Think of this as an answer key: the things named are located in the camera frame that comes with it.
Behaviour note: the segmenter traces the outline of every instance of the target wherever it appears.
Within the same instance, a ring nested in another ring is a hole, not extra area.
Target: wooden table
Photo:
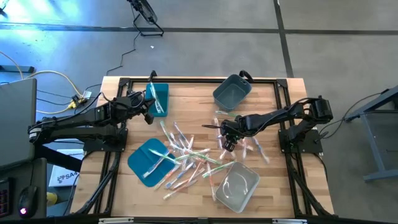
[[[104,77],[101,91],[111,98],[116,96],[120,77]],[[288,78],[291,102],[307,96],[303,79]],[[201,127],[211,124],[218,107],[214,104],[212,93],[219,83],[169,83],[169,115],[164,119],[166,126],[175,133],[173,121],[178,123],[186,136],[195,135],[193,149],[211,148],[210,156],[217,158],[220,150],[217,148],[214,129]],[[146,83],[135,83],[133,90],[144,90]],[[100,98],[98,104],[105,103]],[[234,110],[237,114],[264,114],[276,110],[274,87],[268,84],[253,84],[250,94]],[[273,125],[260,132],[256,137],[270,158],[270,164],[265,164],[257,152],[248,151],[245,164],[257,172],[261,179],[242,213],[234,213],[220,202],[211,198],[208,179],[199,181],[168,200],[162,197],[169,191],[161,187],[155,191],[144,186],[127,165],[128,157],[150,138],[160,139],[169,145],[159,124],[160,118],[155,118],[152,125],[146,124],[142,115],[127,122],[129,129],[127,146],[121,156],[112,216],[114,217],[236,217],[236,218],[287,218],[294,217],[292,198],[287,177],[286,161],[280,153],[277,130],[279,125]],[[241,160],[242,150],[235,150],[238,160]],[[100,179],[103,163],[103,152],[94,152],[83,161],[80,179],[72,203],[71,211],[82,207],[94,192]],[[323,166],[312,154],[302,154],[303,166],[308,188],[317,200],[330,213],[333,213],[328,184]],[[213,178],[216,186],[220,184],[226,170]],[[304,210],[301,190],[298,189],[300,208]],[[108,189],[105,189],[102,206],[106,204]]]

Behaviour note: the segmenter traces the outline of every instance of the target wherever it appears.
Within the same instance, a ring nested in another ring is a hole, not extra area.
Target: concrete floor
[[[272,0],[149,2],[163,27],[278,28]],[[279,2],[286,29],[398,30],[398,2],[393,0]],[[10,0],[5,12],[7,18],[0,16],[0,21],[28,24],[131,27],[132,21],[125,1]],[[119,65],[121,54],[132,49],[135,35],[3,29],[0,50],[20,65],[66,73],[84,90],[100,83],[108,69]],[[398,84],[397,41],[398,35],[287,35],[294,77],[304,78],[309,96],[323,95],[330,100],[335,119],[340,119],[360,98]],[[149,75],[156,70],[159,75],[228,76],[245,69],[255,77],[287,76],[279,34],[173,32],[163,38],[139,37],[136,48],[124,57],[123,68],[109,75]],[[0,64],[10,62],[0,57]],[[18,78],[16,73],[2,73],[0,82]],[[40,90],[74,94],[62,77],[42,75],[37,79]],[[62,100],[41,93],[38,96]],[[40,101],[37,107],[47,111],[63,109]],[[361,123],[344,124],[323,145],[336,214],[398,222],[398,179],[370,183],[362,180],[362,176],[376,170],[376,165]],[[56,191],[65,198],[69,189]],[[63,209],[64,205],[49,208],[48,215],[60,215]]]

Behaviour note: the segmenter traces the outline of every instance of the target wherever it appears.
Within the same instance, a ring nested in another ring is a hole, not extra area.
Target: gray plastic container
[[[223,111],[232,111],[251,91],[248,81],[239,75],[231,75],[213,92],[215,103]]]
[[[216,198],[236,213],[241,213],[260,182],[260,176],[235,162],[216,191]]]

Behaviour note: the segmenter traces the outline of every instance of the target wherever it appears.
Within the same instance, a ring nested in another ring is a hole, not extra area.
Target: gray bin
[[[250,75],[241,71],[239,75],[231,75],[213,92],[215,103],[224,111],[234,110],[251,91],[251,85],[242,77],[245,75],[250,80]]]

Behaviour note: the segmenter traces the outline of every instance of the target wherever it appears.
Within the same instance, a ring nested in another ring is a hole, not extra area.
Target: keyboard
[[[10,215],[10,180],[0,179],[0,217]]]

